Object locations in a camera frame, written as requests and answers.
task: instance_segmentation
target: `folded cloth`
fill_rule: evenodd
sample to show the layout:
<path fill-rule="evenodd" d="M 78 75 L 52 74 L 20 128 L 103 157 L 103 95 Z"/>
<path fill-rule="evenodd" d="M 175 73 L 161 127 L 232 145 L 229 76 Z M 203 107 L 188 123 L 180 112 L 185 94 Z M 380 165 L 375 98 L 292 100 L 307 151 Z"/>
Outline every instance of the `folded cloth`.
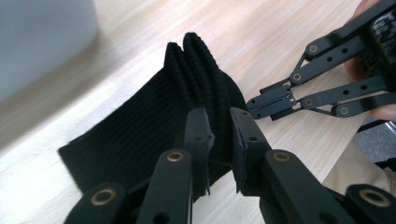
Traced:
<path fill-rule="evenodd" d="M 161 153 L 172 149 L 183 133 L 188 112 L 198 107 L 205 108 L 215 135 L 210 184 L 230 170 L 230 107 L 246 110 L 245 100 L 198 35 L 186 34 L 183 49 L 169 43 L 163 69 L 120 108 L 59 150 L 82 191 L 104 182 L 130 188 L 150 178 Z"/>

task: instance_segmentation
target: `black cloth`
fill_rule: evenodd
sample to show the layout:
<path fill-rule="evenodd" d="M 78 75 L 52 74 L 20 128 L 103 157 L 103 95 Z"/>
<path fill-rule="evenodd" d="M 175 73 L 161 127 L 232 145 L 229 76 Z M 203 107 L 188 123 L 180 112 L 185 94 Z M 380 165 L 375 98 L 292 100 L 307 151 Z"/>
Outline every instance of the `black cloth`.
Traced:
<path fill-rule="evenodd" d="M 390 158 L 386 161 L 378 161 L 375 164 L 381 169 L 385 169 L 388 167 L 393 172 L 396 172 L 396 158 Z"/>
<path fill-rule="evenodd" d="M 215 135 L 210 184 L 230 170 L 230 106 L 246 110 L 245 100 L 198 35 L 186 34 L 183 49 L 169 43 L 163 69 L 120 108 L 59 150 L 82 191 L 104 182 L 130 188 L 149 178 L 158 157 L 184 131 L 188 112 L 197 107 L 205 108 Z"/>

